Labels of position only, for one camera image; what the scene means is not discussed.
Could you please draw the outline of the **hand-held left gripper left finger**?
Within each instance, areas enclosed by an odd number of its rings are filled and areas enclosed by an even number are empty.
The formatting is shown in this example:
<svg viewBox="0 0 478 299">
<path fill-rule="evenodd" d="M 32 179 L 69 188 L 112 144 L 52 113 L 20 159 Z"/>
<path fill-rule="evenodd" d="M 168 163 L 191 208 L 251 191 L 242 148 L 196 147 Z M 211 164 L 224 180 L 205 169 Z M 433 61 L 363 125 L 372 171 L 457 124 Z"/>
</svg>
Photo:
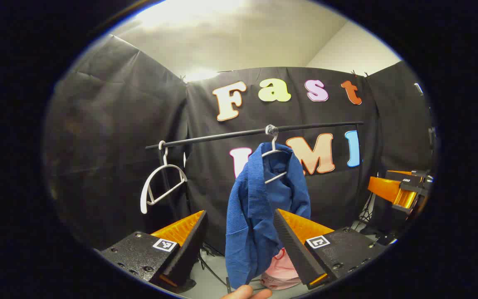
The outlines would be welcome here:
<svg viewBox="0 0 478 299">
<path fill-rule="evenodd" d="M 179 293 L 190 279 L 207 232 L 201 210 L 154 233 L 135 231 L 100 256 L 138 279 Z"/>
</svg>

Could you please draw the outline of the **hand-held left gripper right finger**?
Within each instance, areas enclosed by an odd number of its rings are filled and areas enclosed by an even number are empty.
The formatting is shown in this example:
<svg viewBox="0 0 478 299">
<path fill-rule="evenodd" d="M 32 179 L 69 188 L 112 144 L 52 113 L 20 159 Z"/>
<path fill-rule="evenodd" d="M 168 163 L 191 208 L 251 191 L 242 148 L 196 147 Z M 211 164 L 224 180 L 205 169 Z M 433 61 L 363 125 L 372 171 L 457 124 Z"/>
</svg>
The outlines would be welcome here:
<svg viewBox="0 0 478 299">
<path fill-rule="evenodd" d="M 273 223 L 298 277 L 308 289 L 353 274 L 387 249 L 349 227 L 333 230 L 282 209 L 275 210 Z"/>
</svg>

